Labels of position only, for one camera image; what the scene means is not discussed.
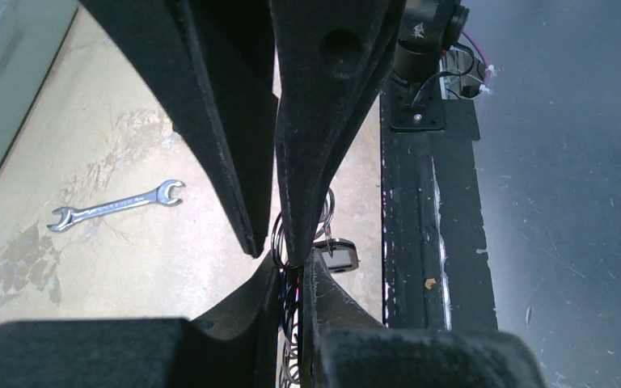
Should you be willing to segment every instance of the black fabric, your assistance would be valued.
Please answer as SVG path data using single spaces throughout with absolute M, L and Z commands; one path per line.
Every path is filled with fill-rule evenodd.
M 0 388 L 225 387 L 275 384 L 279 271 L 185 319 L 17 322 L 0 326 Z
M 532 354 L 512 335 L 343 330 L 320 342 L 325 388 L 539 388 Z
M 300 265 L 329 183 L 387 74 L 403 1 L 272 1 L 271 12 L 283 90 L 277 174 L 289 262 Z
M 259 17 L 268 13 L 266 4 L 228 2 L 230 10 L 248 10 L 252 17 L 242 23 L 206 1 L 82 4 L 165 108 L 208 174 L 243 250 L 258 257 L 268 233 L 277 111 L 272 27 L 269 17 Z
M 384 327 L 336 283 L 320 250 L 310 251 L 300 283 L 301 385 L 314 386 L 320 383 L 314 365 L 324 335 L 336 329 Z

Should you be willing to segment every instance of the black cable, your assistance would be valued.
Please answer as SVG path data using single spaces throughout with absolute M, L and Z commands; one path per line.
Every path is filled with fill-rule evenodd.
M 448 87 L 446 88 L 446 91 L 448 91 L 449 93 L 455 95 L 456 97 L 458 97 L 458 99 L 462 99 L 460 95 L 458 95 L 458 93 L 456 93 L 455 91 L 452 91 L 451 89 L 449 89 Z
M 479 65 L 482 65 L 482 61 L 477 62 L 477 75 L 479 75 L 479 79 L 484 80 L 484 74 L 482 74 L 482 72 L 479 71 Z
M 469 48 L 465 44 L 460 44 L 460 43 L 454 44 L 454 47 L 470 55 L 472 59 L 470 63 L 470 67 L 468 67 L 467 70 L 465 70 L 462 73 L 451 73 L 449 70 L 444 70 L 444 71 L 435 73 L 431 77 L 427 78 L 425 82 L 422 82 L 422 86 L 420 86 L 420 89 L 418 89 L 416 96 L 413 98 L 413 101 L 411 102 L 412 107 L 416 106 L 417 103 L 420 102 L 420 100 L 422 99 L 422 96 L 425 94 L 425 91 L 427 91 L 427 88 L 429 87 L 429 85 L 431 85 L 433 80 L 439 79 L 441 77 L 462 77 L 464 75 L 468 75 L 472 71 L 472 69 L 475 68 L 476 57 L 475 57 L 475 52 L 472 51 L 472 48 Z

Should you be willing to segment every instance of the hole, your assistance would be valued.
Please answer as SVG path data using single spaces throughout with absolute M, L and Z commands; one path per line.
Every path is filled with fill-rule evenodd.
M 338 79 L 350 79 L 358 73 L 363 55 L 361 41 L 348 30 L 334 30 L 320 43 L 320 56 L 325 70 Z

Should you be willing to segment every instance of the wire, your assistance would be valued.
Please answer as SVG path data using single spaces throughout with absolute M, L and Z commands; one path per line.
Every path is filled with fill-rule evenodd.
M 469 48 L 465 44 L 460 44 L 460 43 L 454 44 L 454 47 L 470 55 L 470 57 L 472 58 L 470 67 L 468 67 L 467 70 L 465 70 L 462 73 L 460 72 L 451 73 L 449 70 L 443 70 L 443 71 L 433 74 L 431 77 L 427 78 L 425 82 L 422 82 L 422 86 L 420 86 L 420 89 L 418 89 L 416 96 L 413 98 L 413 101 L 411 102 L 411 106 L 415 106 L 417 103 L 420 102 L 420 100 L 422 99 L 422 96 L 425 94 L 425 91 L 427 91 L 427 88 L 429 87 L 429 85 L 432 84 L 433 80 L 441 78 L 441 77 L 451 77 L 451 76 L 462 77 L 464 75 L 468 75 L 472 71 L 472 69 L 475 68 L 475 52 L 472 51 L 472 48 Z
M 475 39 L 475 37 L 470 35 L 467 31 L 463 30 L 463 36 L 465 36 L 465 39 L 467 39 L 470 42 L 470 44 L 472 44 L 472 47 L 475 48 L 475 51 L 479 54 L 480 61 L 484 64 L 484 70 L 486 73 L 484 75 L 484 82 L 482 82 L 482 85 L 484 85 L 485 87 L 489 86 L 489 83 L 492 81 L 492 72 L 487 71 L 487 69 L 491 65 L 491 63 L 489 62 L 489 59 L 487 58 L 487 54 L 482 49 L 482 46 L 480 46 L 479 43 L 477 43 L 477 39 Z
M 482 70 L 479 69 L 480 64 L 484 67 L 484 63 L 482 63 L 482 61 L 477 64 L 477 75 L 484 80 L 484 74 L 482 73 Z
M 483 78 L 484 76 L 481 76 L 481 77 L 477 78 L 477 77 L 476 77 L 475 75 L 473 75 L 473 74 L 466 74 L 466 75 L 458 75 L 458 74 L 456 74 L 456 75 L 455 75 L 455 77 L 457 77 L 457 78 L 456 78 L 454 81 L 451 81 L 451 82 L 447 83 L 447 84 L 446 84 L 446 86 L 455 85 L 455 84 L 456 84 L 456 82 L 460 82 L 460 81 L 461 81 L 463 78 L 465 78 L 465 77 L 472 78 L 472 79 L 476 80 L 476 81 L 477 81 L 477 82 L 479 82 L 479 83 L 483 83 L 483 82 L 484 82 L 484 81 L 482 81 L 482 78 Z
M 456 93 L 455 91 L 452 91 L 451 89 L 449 89 L 448 87 L 446 88 L 446 91 L 448 91 L 449 93 L 451 93 L 452 95 L 455 95 L 458 99 L 462 99 L 460 95 L 458 95 L 458 93 Z
M 334 217 L 335 197 L 331 188 L 327 188 L 323 212 L 320 215 L 315 238 L 330 234 L 330 223 Z M 301 355 L 299 354 L 299 336 L 302 334 L 299 319 L 301 301 L 298 292 L 299 272 L 301 269 L 293 268 L 285 254 L 285 228 L 282 213 L 277 216 L 272 227 L 271 247 L 272 261 L 279 267 L 281 273 L 281 287 L 279 299 L 281 303 L 280 324 L 284 333 L 284 346 L 280 371 L 277 375 L 277 386 L 291 388 L 301 385 Z

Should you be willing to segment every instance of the black metal frame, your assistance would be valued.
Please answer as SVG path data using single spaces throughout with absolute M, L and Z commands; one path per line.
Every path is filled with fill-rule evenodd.
M 437 70 L 441 51 L 457 40 L 467 18 L 459 0 L 409 3 L 403 23 L 404 0 L 82 3 L 166 109 L 208 174 L 243 250 L 255 257 L 267 235 L 275 147 L 288 267 L 282 272 L 268 253 L 246 284 L 191 322 L 2 325 L 0 387 L 272 387 L 278 328 L 290 313 L 280 290 L 295 286 L 306 388 L 543 386 L 531 354 L 495 332 L 488 306 L 475 308 L 461 297 L 467 287 L 491 293 L 488 272 L 466 268 L 477 265 L 471 250 L 484 249 L 479 199 L 455 194 L 475 182 L 474 106 L 441 101 L 431 91 L 433 99 L 421 106 L 398 98 L 415 95 Z M 418 22 L 427 28 L 411 39 Z M 275 44 L 284 91 L 279 109 L 271 91 Z M 394 57 L 394 77 L 385 81 Z M 419 65 L 424 70 L 408 70 Z M 443 294 L 424 292 L 430 273 L 435 279 L 442 273 L 441 256 L 427 239 L 443 236 L 471 243 L 446 245 L 456 257 L 445 265 L 454 328 L 491 333 L 387 330 L 311 249 L 329 183 L 380 88 L 384 273 L 394 290 L 386 292 L 385 323 L 446 327 Z M 428 105 L 443 115 L 426 116 L 420 109 Z M 395 131 L 388 124 L 414 112 L 430 124 L 441 121 L 441 128 Z M 421 129 L 437 132 L 400 133 Z M 441 208 L 441 222 L 437 186 L 441 202 L 451 203 Z
M 403 111 L 393 95 L 402 93 L 387 80 L 380 99 L 384 323 L 495 331 L 472 152 L 472 142 L 479 140 L 475 106 L 432 94 L 446 117 L 444 128 L 404 133 L 390 124 L 395 111 Z

